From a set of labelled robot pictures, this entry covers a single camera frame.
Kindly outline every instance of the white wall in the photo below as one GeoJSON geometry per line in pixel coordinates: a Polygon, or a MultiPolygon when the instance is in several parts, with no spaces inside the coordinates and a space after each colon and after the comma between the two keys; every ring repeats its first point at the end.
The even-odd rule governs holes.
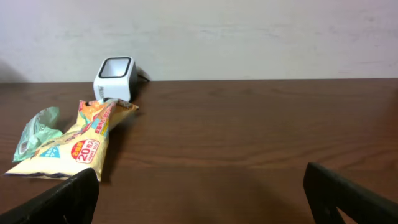
{"type": "Polygon", "coordinates": [[[0,82],[398,77],[397,0],[2,0],[0,82]]]}

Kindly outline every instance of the wood grain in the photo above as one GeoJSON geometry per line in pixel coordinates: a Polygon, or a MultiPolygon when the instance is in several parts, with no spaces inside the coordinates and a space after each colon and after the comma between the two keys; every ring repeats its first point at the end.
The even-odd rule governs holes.
{"type": "MultiPolygon", "coordinates": [[[[0,85],[0,172],[25,124],[76,119],[91,83],[0,85]]],[[[315,161],[398,202],[398,80],[151,82],[110,134],[93,223],[313,223],[315,161]]],[[[0,212],[58,180],[0,177],[0,212]]]]}

